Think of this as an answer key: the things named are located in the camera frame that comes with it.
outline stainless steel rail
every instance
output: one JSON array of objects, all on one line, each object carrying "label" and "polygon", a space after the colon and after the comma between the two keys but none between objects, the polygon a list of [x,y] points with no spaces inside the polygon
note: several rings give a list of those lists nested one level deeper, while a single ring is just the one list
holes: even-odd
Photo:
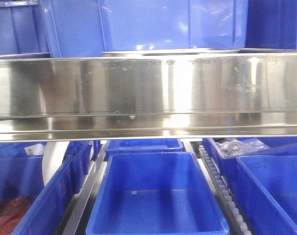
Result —
[{"label": "stainless steel rail", "polygon": [[0,141],[297,135],[297,53],[0,60]]}]

